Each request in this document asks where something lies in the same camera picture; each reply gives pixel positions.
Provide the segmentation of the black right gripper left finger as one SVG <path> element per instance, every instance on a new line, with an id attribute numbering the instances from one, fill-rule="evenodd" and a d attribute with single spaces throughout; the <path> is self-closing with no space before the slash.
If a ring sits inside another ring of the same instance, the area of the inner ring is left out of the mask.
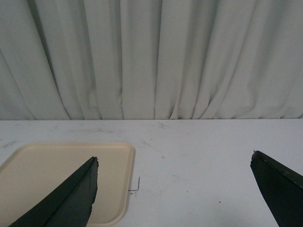
<path id="1" fill-rule="evenodd" d="M 98 190 L 98 158 L 91 157 L 11 227 L 85 227 Z"/>

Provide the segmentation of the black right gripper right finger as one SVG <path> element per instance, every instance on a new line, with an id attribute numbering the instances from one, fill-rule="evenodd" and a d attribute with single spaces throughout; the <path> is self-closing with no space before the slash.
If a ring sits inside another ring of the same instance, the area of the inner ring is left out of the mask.
<path id="1" fill-rule="evenodd" d="M 250 167 L 259 190 L 280 227 L 303 225 L 303 176 L 255 151 Z"/>

